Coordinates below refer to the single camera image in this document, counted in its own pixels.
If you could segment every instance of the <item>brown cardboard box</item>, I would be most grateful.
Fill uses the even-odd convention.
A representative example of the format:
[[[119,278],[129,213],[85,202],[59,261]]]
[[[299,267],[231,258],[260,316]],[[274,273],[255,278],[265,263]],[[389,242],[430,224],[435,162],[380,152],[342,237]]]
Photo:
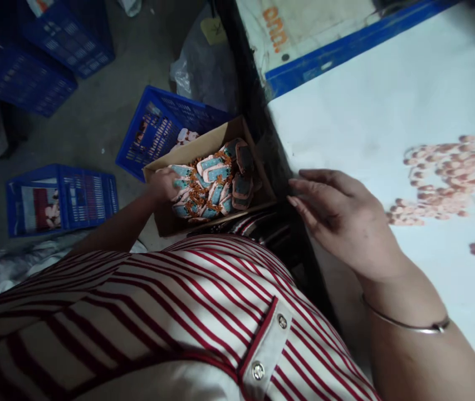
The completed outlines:
[[[276,203],[276,196],[271,188],[271,184],[263,164],[259,159],[254,141],[248,131],[247,123],[243,117],[237,117],[234,120],[221,125],[219,128],[205,133],[195,141],[181,146],[178,149],[164,155],[163,157],[153,161],[144,167],[143,173],[146,182],[150,182],[151,176],[160,168],[167,167],[170,164],[189,164],[197,157],[206,157],[217,152],[226,142],[234,138],[243,138],[252,152],[254,163],[256,165],[255,175],[261,179],[263,186],[260,190],[255,192],[250,207],[241,212],[233,213],[228,216],[223,216],[218,219],[212,220],[205,224],[192,225],[187,220],[180,219],[172,211],[172,204],[168,203],[161,207],[154,213],[155,224],[158,228],[160,237],[171,237],[177,234],[186,233],[196,229],[206,228],[215,224],[220,224],[225,221],[235,219],[237,217],[245,216],[249,213],[265,209]]]

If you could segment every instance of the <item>plastic basket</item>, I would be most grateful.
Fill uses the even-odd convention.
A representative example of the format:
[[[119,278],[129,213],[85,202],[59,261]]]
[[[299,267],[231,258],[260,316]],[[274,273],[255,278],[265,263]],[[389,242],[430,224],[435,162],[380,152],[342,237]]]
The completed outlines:
[[[18,0],[18,17],[26,39],[79,77],[115,59],[103,0],[56,0],[38,18],[26,0]]]
[[[169,153],[182,128],[202,135],[233,118],[203,103],[147,86],[115,163],[144,182],[143,167]]]
[[[11,237],[98,226],[119,210],[113,175],[61,164],[50,164],[9,180],[6,192]],[[58,206],[60,223],[48,217],[54,206]]]
[[[71,71],[27,43],[0,14],[0,100],[49,117],[76,88]]]

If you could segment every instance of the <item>right hand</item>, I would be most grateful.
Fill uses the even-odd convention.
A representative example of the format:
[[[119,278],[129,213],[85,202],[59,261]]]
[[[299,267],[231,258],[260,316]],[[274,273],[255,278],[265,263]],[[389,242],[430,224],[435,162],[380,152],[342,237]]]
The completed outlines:
[[[171,168],[159,169],[150,179],[146,195],[152,197],[157,203],[170,201],[178,195],[179,189],[174,186],[174,181],[180,176]]]
[[[311,234],[356,273],[383,281],[404,274],[407,257],[389,228],[384,208],[358,180],[335,170],[300,170],[287,197]]]

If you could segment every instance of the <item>red and white striped shirt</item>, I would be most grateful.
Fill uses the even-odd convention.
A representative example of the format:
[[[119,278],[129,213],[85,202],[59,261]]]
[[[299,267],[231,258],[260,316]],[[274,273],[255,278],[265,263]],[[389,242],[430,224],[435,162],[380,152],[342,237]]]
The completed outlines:
[[[378,399],[280,260],[233,235],[66,257],[1,294],[0,397]]]

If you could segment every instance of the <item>silver bangle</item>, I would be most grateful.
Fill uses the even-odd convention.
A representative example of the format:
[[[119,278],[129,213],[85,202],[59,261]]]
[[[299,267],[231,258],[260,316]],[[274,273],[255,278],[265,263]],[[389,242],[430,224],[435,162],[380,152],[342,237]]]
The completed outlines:
[[[434,323],[430,327],[409,326],[409,325],[406,325],[406,324],[401,323],[399,321],[393,320],[392,318],[387,317],[383,313],[380,313],[378,310],[374,309],[367,302],[367,300],[365,299],[365,296],[363,294],[361,295],[361,303],[364,304],[367,308],[369,308],[369,310],[371,312],[373,312],[376,316],[378,316],[382,320],[385,320],[386,322],[388,322],[388,323],[390,323],[394,326],[402,327],[403,329],[407,329],[407,330],[411,330],[411,331],[415,331],[415,332],[420,332],[420,333],[424,333],[424,334],[442,334],[442,333],[445,332],[445,329],[447,327],[449,327],[449,324],[450,324],[450,319],[449,319],[449,316],[447,315],[447,316],[445,316],[445,319],[443,319],[441,322]]]

